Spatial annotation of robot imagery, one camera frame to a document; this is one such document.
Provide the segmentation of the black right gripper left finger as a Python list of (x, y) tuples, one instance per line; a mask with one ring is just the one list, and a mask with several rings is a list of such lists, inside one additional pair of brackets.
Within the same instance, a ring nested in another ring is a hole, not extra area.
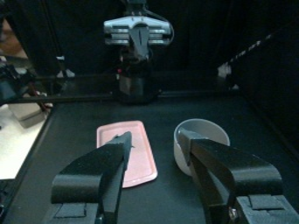
[(131, 148), (128, 131), (61, 169), (51, 184), (51, 207), (41, 224), (118, 224)]

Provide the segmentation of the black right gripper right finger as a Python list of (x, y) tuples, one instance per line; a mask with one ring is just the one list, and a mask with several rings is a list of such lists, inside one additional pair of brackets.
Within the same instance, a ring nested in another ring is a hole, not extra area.
[(299, 224), (280, 173), (266, 160), (187, 129), (179, 130), (178, 143), (206, 224)]

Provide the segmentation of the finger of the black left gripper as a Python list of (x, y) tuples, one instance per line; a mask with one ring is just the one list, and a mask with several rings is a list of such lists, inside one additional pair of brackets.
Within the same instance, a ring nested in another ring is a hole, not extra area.
[(139, 38), (140, 38), (140, 59), (148, 59), (148, 39), (150, 39), (150, 29), (147, 26), (142, 26), (139, 29)]
[(132, 41), (132, 47), (134, 47), (134, 52), (135, 52), (135, 57), (139, 58), (139, 44), (140, 44), (140, 37), (139, 37), (139, 27), (135, 26), (130, 30), (130, 38)]

